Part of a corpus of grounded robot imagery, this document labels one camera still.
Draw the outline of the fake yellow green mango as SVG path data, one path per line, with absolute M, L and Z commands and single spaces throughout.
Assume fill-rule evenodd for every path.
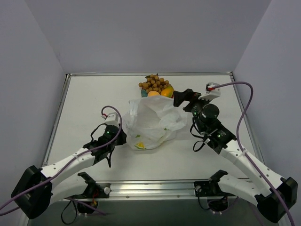
M 168 97 L 168 98 L 172 98 L 173 94 L 174 94 L 174 88 L 172 86 L 167 86 L 160 93 L 161 96 Z

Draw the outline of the fake orange fruit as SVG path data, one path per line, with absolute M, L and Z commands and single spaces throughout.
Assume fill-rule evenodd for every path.
M 147 97 L 160 96 L 160 93 L 157 91 L 149 91 Z

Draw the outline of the fake longan fruit bunch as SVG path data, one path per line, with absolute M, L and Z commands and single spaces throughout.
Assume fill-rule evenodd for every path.
M 145 81 L 138 84 L 141 90 L 144 90 L 147 94 L 151 91 L 156 91 L 161 94 L 161 92 L 168 87 L 171 87 L 171 84 L 168 80 L 165 80 L 163 77 L 160 77 L 159 74 L 151 74 L 145 77 Z

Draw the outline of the white printed plastic bag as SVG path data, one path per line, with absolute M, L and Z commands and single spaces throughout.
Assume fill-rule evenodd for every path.
M 129 100 L 123 116 L 127 144 L 137 151 L 151 150 L 176 137 L 187 124 L 187 113 L 174 107 L 172 98 L 163 96 Z

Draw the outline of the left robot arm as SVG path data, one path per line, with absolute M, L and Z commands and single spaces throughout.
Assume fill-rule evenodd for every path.
M 35 219 L 60 199 L 98 197 L 101 187 L 83 170 L 102 160 L 110 164 L 113 150 L 124 145 L 126 138 L 121 124 L 106 125 L 102 136 L 71 156 L 42 168 L 28 167 L 11 194 L 12 200 L 29 219 Z

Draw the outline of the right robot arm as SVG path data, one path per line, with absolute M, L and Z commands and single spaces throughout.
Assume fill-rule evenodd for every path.
M 277 223 L 297 200 L 298 184 L 292 178 L 284 178 L 268 168 L 243 146 L 238 138 L 218 120 L 219 108 L 211 101 L 220 96 L 220 91 L 209 89 L 206 94 L 187 89 L 174 92 L 174 106 L 182 102 L 183 108 L 193 116 L 193 125 L 203 140 L 218 155 L 224 157 L 241 170 L 250 182 L 231 176 L 219 170 L 210 177 L 209 189 L 214 194 L 228 193 L 238 196 L 257 207 L 270 222 Z

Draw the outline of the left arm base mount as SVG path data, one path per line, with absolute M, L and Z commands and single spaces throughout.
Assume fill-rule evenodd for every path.
M 89 207 L 97 208 L 99 201 L 96 199 L 105 199 L 109 198 L 109 193 L 111 192 L 110 183 L 89 183 L 87 188 L 82 194 L 75 195 L 74 198 L 77 200 L 90 199 L 89 201 L 82 201 Z M 93 214 L 96 213 L 96 210 L 93 210 L 83 204 L 77 203 L 77 210 L 82 214 Z

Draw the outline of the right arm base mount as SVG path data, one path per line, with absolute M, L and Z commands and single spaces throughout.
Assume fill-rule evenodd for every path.
M 233 194 L 221 191 L 211 181 L 194 181 L 194 192 L 200 208 L 214 215 L 222 215 L 238 201 Z

